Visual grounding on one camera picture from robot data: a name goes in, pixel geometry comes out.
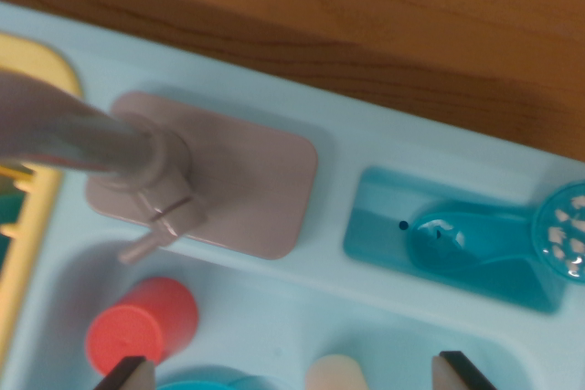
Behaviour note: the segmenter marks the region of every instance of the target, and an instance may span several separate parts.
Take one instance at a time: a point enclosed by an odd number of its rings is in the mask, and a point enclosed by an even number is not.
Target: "red cylinder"
[[[197,323],[197,305],[186,287],[173,279],[147,279],[93,321],[86,352],[104,375],[124,356],[159,364],[189,345]]]

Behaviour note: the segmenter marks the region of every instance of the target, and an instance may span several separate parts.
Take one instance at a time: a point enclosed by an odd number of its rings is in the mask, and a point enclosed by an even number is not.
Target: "faucet handle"
[[[171,245],[205,221],[206,216],[186,179],[191,160],[183,141],[146,118],[135,114],[121,117],[148,137],[153,150],[152,160],[133,174],[94,178],[109,189],[128,193],[148,218],[151,231],[118,255],[122,263],[133,264],[158,247]]]

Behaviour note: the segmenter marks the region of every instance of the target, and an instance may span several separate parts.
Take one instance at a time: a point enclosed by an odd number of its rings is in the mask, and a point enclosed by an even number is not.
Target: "yellow plastic frame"
[[[48,47],[23,38],[0,34],[0,69],[24,73],[80,95],[80,84],[69,64]],[[0,272],[0,371],[61,178],[57,170],[25,165],[34,173],[28,181],[15,180],[15,186],[27,192],[18,221],[0,228],[11,238]]]

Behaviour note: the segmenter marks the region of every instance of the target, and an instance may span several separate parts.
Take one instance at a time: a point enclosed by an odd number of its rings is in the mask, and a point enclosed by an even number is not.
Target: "wooden table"
[[[6,1],[585,160],[585,0]]]

